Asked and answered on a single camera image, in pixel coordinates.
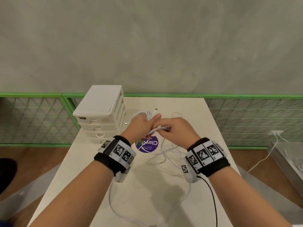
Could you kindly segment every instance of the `table top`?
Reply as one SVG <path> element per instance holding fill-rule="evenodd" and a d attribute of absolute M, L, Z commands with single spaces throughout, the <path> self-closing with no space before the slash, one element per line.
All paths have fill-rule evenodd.
<path fill-rule="evenodd" d="M 155 108 L 162 117 L 185 118 L 201 137 L 208 137 L 216 141 L 226 152 L 231 166 L 238 172 L 235 162 L 222 138 L 222 135 L 203 98 L 157 98 L 157 97 L 125 97 L 125 121 L 138 111 Z M 161 152 L 163 138 L 155 133 L 159 145 L 153 153 Z M 30 223 L 40 212 L 68 185 L 92 160 L 100 144 L 89 143 L 85 133 L 80 130 L 57 174 L 35 211 Z M 172 147 L 172 143 L 165 140 L 163 150 Z M 111 201 L 116 213 L 126 216 L 129 220 L 143 223 L 143 226 L 158 226 L 169 217 L 168 226 L 215 226 L 215 212 L 211 192 L 207 184 L 200 180 L 189 184 L 183 177 L 181 169 L 170 161 L 156 164 L 164 160 L 158 156 L 151 160 L 153 155 L 138 151 L 135 145 L 132 148 L 137 156 L 134 164 L 123 183 L 113 183 Z M 172 161 L 178 164 L 180 153 L 168 153 Z M 232 226 L 215 192 L 215 201 L 218 214 L 218 226 Z M 110 208 L 107 194 L 95 215 L 91 226 L 138 226 L 116 216 Z"/>

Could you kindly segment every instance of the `white and black wristband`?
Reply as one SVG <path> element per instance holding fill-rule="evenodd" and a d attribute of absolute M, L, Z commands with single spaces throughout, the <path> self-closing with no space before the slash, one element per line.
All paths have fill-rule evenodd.
<path fill-rule="evenodd" d="M 114 136 L 111 140 L 105 141 L 98 151 L 94 160 L 106 165 L 114 175 L 129 170 L 136 156 L 129 141 L 122 136 Z"/>
<path fill-rule="evenodd" d="M 224 167 L 230 166 L 223 149 L 208 138 L 202 138 L 187 149 L 186 160 L 195 172 L 209 177 Z"/>

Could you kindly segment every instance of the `purple sticker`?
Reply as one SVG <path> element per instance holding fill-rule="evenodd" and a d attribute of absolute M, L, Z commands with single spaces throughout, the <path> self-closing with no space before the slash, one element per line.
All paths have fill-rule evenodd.
<path fill-rule="evenodd" d="M 144 139 L 143 143 L 136 144 L 136 147 L 139 151 L 143 153 L 153 152 L 157 149 L 159 144 L 159 141 L 156 136 L 152 136 L 151 139 L 148 141 L 147 139 Z"/>

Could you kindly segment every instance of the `wooden floor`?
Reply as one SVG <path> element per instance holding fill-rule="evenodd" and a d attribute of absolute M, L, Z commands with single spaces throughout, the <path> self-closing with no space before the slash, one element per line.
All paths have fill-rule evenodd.
<path fill-rule="evenodd" d="M 12 158 L 18 163 L 16 177 L 3 192 L 1 199 L 7 198 L 60 164 L 67 151 L 68 148 L 0 147 L 0 158 Z M 267 155 L 266 151 L 258 150 L 231 150 L 230 153 L 236 164 L 246 171 Z M 251 171 L 251 174 L 303 208 L 303 199 L 272 158 L 269 157 L 261 162 Z M 14 227 L 26 227 L 28 225 L 41 199 L 42 196 L 10 218 L 9 221 Z"/>

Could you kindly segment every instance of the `human arm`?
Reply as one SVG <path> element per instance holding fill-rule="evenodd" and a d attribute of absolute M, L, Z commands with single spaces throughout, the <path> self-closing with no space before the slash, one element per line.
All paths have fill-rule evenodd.
<path fill-rule="evenodd" d="M 132 145 L 145 137 L 157 114 L 146 121 L 145 114 L 139 114 L 121 134 Z M 86 227 L 92 222 L 112 182 L 114 173 L 99 161 L 92 161 L 77 175 L 32 222 L 31 227 Z"/>
<path fill-rule="evenodd" d="M 192 126 L 183 118 L 160 119 L 154 124 L 153 128 L 158 126 L 171 127 L 170 132 L 163 129 L 157 132 L 162 137 L 184 149 L 189 149 L 201 139 Z M 230 166 L 213 172 L 208 179 L 233 226 L 291 226 Z"/>

